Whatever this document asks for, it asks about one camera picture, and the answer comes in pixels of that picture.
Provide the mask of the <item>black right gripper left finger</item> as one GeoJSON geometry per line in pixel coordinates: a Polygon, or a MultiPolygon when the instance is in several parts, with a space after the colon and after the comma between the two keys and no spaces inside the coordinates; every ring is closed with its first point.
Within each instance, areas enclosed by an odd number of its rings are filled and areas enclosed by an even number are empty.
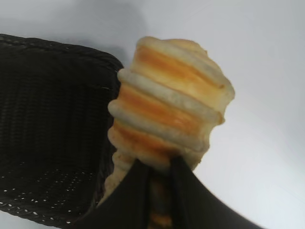
{"type": "Polygon", "coordinates": [[[123,181],[92,213],[72,229],[146,229],[150,168],[135,160],[123,181]]]}

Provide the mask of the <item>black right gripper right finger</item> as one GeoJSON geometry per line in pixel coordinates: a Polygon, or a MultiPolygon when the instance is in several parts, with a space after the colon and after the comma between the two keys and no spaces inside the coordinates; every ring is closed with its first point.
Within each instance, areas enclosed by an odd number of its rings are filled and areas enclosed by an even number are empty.
{"type": "Polygon", "coordinates": [[[171,161],[175,229],[260,229],[209,191],[180,156],[171,161]]]}

